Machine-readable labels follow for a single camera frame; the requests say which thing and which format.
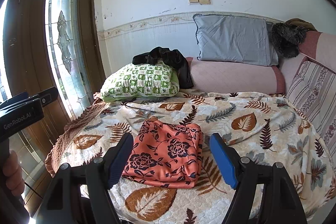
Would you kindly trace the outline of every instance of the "door frame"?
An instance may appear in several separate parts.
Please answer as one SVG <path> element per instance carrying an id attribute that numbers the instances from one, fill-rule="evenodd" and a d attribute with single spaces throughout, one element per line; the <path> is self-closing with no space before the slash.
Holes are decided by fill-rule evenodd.
<path id="1" fill-rule="evenodd" d="M 78 29 L 83 60 L 92 92 L 105 81 L 93 0 L 77 0 Z M 4 61 L 12 95 L 34 95 L 56 86 L 49 63 L 45 33 L 45 0 L 8 0 L 3 34 Z M 44 108 L 45 117 L 27 128 L 47 155 L 70 118 L 59 97 Z"/>

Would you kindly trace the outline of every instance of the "folded orange cloth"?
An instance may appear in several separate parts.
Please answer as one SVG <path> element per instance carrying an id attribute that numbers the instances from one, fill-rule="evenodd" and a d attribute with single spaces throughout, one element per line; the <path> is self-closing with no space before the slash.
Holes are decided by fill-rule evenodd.
<path id="1" fill-rule="evenodd" d="M 201 172 L 200 127 L 146 120 L 135 138 L 123 177 L 158 187 L 193 188 Z"/>

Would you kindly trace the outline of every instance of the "peeling paint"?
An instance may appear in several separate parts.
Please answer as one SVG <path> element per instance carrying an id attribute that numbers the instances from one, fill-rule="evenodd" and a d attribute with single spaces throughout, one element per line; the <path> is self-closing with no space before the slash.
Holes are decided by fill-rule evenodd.
<path id="1" fill-rule="evenodd" d="M 162 13 L 159 13 L 159 14 L 161 15 L 161 14 L 166 13 L 166 12 L 169 12 L 169 11 L 171 11 L 171 10 L 165 10 L 165 11 L 162 11 Z"/>

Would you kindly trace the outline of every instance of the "human hand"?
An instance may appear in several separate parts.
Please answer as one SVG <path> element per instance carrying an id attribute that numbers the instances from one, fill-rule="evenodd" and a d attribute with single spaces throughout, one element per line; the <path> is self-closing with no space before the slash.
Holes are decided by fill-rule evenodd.
<path id="1" fill-rule="evenodd" d="M 8 177 L 6 179 L 6 186 L 12 191 L 14 196 L 21 195 L 25 190 L 25 182 L 22 179 L 22 168 L 17 160 L 17 154 L 14 150 L 9 151 L 9 158 L 5 161 L 3 174 Z"/>

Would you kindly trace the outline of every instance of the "leaded glass pattern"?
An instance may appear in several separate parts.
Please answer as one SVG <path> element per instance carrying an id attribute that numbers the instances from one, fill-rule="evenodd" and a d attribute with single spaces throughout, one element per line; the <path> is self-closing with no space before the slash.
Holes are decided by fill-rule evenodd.
<path id="1" fill-rule="evenodd" d="M 46 0 L 45 30 L 56 86 L 69 117 L 75 119 L 92 101 L 80 47 L 77 0 Z"/>

